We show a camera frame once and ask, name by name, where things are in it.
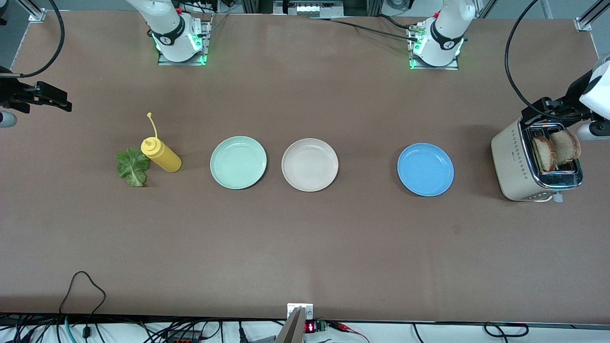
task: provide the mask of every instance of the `mustard bottle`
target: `mustard bottle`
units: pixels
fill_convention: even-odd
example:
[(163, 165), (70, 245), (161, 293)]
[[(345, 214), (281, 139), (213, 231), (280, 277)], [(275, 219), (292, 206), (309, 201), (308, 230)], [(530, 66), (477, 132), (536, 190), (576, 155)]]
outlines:
[(146, 115), (152, 123), (154, 129), (154, 137), (148, 137), (142, 141), (142, 153), (158, 164), (166, 172), (176, 172), (182, 166), (182, 160), (176, 153), (167, 147), (159, 138), (157, 138), (157, 127), (154, 124), (152, 113)]

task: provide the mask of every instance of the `lettuce leaf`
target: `lettuce leaf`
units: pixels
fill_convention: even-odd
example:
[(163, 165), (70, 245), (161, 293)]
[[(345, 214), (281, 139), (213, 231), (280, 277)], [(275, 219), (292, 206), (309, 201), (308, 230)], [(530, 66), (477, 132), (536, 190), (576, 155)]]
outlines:
[(138, 148), (128, 148), (117, 154), (117, 173), (121, 179), (127, 179), (132, 187), (142, 187), (146, 181), (146, 171), (151, 160)]

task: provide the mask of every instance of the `table surface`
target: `table surface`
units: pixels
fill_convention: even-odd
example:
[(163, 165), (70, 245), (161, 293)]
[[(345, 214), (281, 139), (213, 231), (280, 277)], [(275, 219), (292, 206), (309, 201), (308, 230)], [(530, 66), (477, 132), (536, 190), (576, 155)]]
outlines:
[[(610, 323), (609, 143), (583, 142), (586, 179), (562, 204), (500, 192), (490, 141), (523, 108), (503, 69), (512, 20), (475, 20), (461, 69), (425, 71), (409, 69), (399, 39), (273, 15), (230, 16), (205, 67), (158, 67), (137, 12), (62, 15), (63, 51), (36, 79), (66, 90), (73, 112), (36, 107), (0, 131), (0, 311), (56, 312), (86, 270), (113, 314), (281, 318), (301, 301), (333, 319)], [(51, 14), (32, 24), (14, 71), (42, 66), (58, 36)], [(531, 101), (561, 96), (596, 59), (566, 20), (523, 21), (511, 49)], [(152, 165), (135, 189), (114, 155), (152, 134), (149, 111), (183, 166)], [(235, 135), (268, 154), (264, 177), (237, 191), (209, 171)], [(281, 171), (306, 137), (340, 161), (317, 193)], [(397, 177), (416, 142), (453, 161), (439, 197)], [(65, 311), (100, 298), (79, 278)]]

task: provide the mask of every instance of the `plate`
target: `plate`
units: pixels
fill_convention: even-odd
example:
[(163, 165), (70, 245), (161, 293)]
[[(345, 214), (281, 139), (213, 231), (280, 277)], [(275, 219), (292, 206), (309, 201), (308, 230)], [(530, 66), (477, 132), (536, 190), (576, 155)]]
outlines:
[(398, 177), (411, 192), (423, 197), (435, 197), (451, 186), (453, 163), (438, 146), (416, 143), (400, 154)]
[(282, 157), (282, 172), (288, 183), (303, 192), (327, 188), (339, 171), (337, 154), (326, 142), (315, 138), (298, 140)]
[(244, 189), (255, 184), (267, 167), (267, 154), (256, 140), (237, 136), (220, 143), (210, 159), (214, 180), (229, 189)]

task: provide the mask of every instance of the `bread slice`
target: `bread slice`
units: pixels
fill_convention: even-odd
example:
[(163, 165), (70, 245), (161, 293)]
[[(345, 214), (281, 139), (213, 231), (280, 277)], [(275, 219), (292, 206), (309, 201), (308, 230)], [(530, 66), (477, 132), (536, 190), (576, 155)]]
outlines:
[(557, 164), (566, 164), (580, 157), (580, 142), (573, 133), (563, 130), (552, 133), (550, 137), (557, 152)]
[(553, 142), (545, 137), (534, 137), (533, 142), (536, 155), (538, 156), (539, 167), (545, 172), (550, 172), (557, 168), (557, 152), (555, 152)]

